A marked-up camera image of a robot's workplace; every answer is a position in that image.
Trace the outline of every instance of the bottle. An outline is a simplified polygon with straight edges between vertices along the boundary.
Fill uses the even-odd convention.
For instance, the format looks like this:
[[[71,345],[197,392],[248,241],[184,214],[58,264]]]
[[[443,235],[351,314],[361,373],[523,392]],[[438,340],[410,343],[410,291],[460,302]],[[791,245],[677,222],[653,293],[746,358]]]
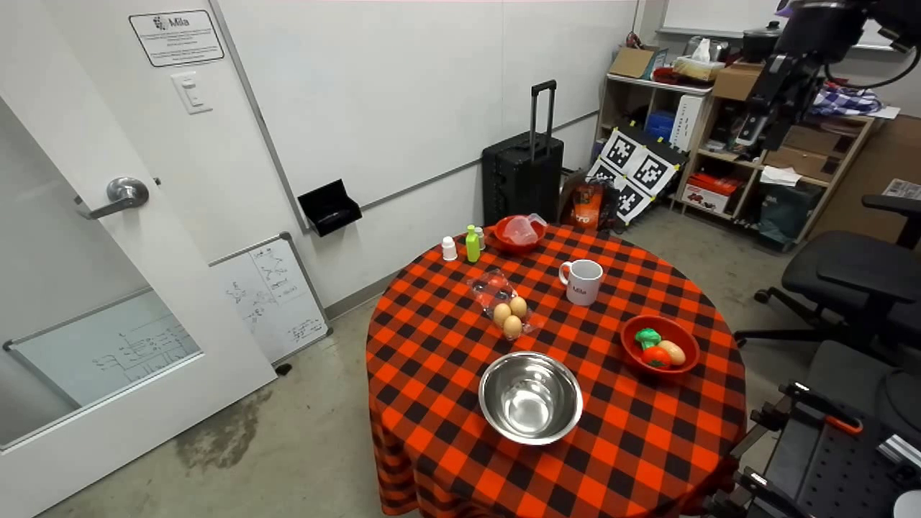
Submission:
[[[443,257],[443,263],[457,263],[457,245],[453,235],[440,240],[440,257]]]
[[[466,250],[466,263],[479,263],[480,258],[484,240],[480,240],[479,224],[466,224],[464,250]]]
[[[479,227],[479,235],[480,235],[480,257],[484,257],[484,250],[487,250],[487,232],[484,232],[484,227]]]

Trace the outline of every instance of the cable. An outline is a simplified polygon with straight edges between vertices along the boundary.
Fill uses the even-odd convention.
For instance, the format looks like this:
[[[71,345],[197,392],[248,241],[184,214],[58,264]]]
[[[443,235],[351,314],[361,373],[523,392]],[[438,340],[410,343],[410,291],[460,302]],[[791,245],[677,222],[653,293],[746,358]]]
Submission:
[[[828,80],[846,84],[846,87],[851,87],[851,89],[880,89],[880,87],[890,87],[890,84],[907,77],[907,76],[919,67],[919,61],[921,61],[921,50],[913,47],[913,64],[909,64],[905,73],[899,73],[895,77],[886,77],[886,80],[880,80],[880,84],[846,84],[846,80],[841,80],[841,77],[831,76],[831,64],[827,64],[824,70],[827,70],[827,77],[828,77]]]

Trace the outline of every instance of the door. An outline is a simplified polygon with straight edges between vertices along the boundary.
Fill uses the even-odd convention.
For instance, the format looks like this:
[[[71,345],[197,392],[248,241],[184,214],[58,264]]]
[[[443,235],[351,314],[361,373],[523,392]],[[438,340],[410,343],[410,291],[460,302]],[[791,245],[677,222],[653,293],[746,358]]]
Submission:
[[[7,518],[64,500],[274,376],[34,0],[10,0],[0,17],[0,343]]]

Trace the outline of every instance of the black bag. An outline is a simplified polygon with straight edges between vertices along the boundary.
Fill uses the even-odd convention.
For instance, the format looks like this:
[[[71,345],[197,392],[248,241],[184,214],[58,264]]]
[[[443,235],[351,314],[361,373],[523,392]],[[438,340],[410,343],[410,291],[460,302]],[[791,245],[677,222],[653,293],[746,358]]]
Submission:
[[[548,133],[536,133],[539,94],[551,89]],[[556,80],[530,89],[530,133],[484,150],[484,224],[510,214],[539,214],[556,222],[565,145],[553,139]]]

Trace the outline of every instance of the round table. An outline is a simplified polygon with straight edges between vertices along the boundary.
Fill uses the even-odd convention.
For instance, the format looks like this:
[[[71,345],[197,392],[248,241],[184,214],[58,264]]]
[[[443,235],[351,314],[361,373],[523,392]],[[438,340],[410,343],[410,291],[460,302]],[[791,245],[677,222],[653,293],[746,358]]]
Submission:
[[[582,257],[608,274],[589,307],[558,283],[558,264]],[[532,307],[536,330],[516,343],[470,289],[489,267]],[[689,327],[703,362],[679,382],[640,376],[617,335],[634,314]],[[526,450],[484,421],[479,381],[506,352],[551,355],[579,376],[585,415],[565,440]],[[566,227],[516,258],[418,257],[375,307],[365,366],[385,514],[673,514],[746,431],[746,366],[710,300],[666,258]]]

